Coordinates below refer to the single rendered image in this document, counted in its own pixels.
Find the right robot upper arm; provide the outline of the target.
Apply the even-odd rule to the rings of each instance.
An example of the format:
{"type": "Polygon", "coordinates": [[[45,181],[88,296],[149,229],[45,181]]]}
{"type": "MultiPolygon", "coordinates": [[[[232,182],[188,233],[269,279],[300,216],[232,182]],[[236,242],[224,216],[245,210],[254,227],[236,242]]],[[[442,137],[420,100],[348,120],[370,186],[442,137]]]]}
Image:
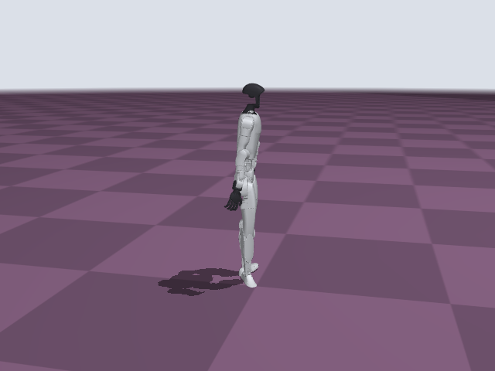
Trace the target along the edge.
{"type": "Polygon", "coordinates": [[[254,118],[244,117],[241,120],[241,131],[238,139],[237,153],[240,150],[245,150],[247,152],[247,156],[245,160],[247,160],[250,157],[250,152],[246,149],[246,146],[249,143],[253,128],[254,128],[254,118]]]}

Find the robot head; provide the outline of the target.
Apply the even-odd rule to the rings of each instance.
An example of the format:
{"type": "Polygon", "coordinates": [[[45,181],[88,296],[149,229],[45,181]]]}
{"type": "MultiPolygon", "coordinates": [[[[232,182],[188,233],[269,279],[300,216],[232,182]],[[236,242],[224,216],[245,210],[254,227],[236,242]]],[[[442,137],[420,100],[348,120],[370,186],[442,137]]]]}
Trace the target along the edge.
{"type": "MultiPolygon", "coordinates": [[[[249,83],[246,86],[244,86],[242,90],[243,94],[248,94],[250,98],[255,97],[256,104],[248,104],[247,107],[242,112],[243,114],[250,113],[248,111],[254,111],[254,108],[260,107],[260,94],[262,94],[264,91],[265,89],[256,83],[249,83]]],[[[256,114],[256,113],[254,112],[252,114],[256,114]]]]}

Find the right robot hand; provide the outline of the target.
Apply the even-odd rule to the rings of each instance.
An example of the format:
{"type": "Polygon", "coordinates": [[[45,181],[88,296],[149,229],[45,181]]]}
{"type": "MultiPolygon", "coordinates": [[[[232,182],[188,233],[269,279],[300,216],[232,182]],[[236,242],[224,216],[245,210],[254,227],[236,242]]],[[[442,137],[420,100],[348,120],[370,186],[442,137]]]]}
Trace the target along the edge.
{"type": "Polygon", "coordinates": [[[242,187],[240,189],[236,188],[236,184],[237,184],[237,181],[234,180],[233,187],[232,187],[232,189],[234,191],[230,194],[230,199],[229,199],[227,205],[225,206],[225,208],[227,208],[230,205],[227,209],[230,209],[233,206],[230,209],[230,211],[232,211],[232,210],[235,211],[238,208],[238,204],[239,204],[239,206],[241,206],[241,204],[242,204],[242,198],[241,198],[241,193],[240,193],[240,191],[242,190],[242,187]]]}

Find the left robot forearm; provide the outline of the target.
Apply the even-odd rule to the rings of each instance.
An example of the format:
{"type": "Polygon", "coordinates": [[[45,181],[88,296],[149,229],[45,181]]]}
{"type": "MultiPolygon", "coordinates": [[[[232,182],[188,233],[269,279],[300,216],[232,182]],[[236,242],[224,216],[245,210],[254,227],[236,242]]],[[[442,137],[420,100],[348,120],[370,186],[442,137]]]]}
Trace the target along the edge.
{"type": "MultiPolygon", "coordinates": [[[[256,156],[254,159],[252,159],[252,168],[254,169],[256,167],[256,164],[257,164],[257,155],[258,155],[258,150],[257,150],[257,153],[256,153],[256,156]]],[[[250,159],[251,160],[251,159],[250,159]]]]}

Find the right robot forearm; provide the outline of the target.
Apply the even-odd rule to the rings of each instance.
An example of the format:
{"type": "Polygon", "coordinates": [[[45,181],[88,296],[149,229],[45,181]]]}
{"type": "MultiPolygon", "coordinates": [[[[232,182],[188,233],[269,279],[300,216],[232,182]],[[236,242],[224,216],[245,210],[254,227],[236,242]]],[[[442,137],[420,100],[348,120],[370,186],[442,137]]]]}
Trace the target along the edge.
{"type": "Polygon", "coordinates": [[[245,166],[247,163],[245,162],[247,156],[247,152],[245,150],[240,150],[237,153],[237,157],[235,159],[235,165],[236,165],[236,170],[235,170],[235,175],[234,175],[234,180],[237,181],[236,188],[241,188],[243,186],[243,181],[245,179],[245,166]]]}

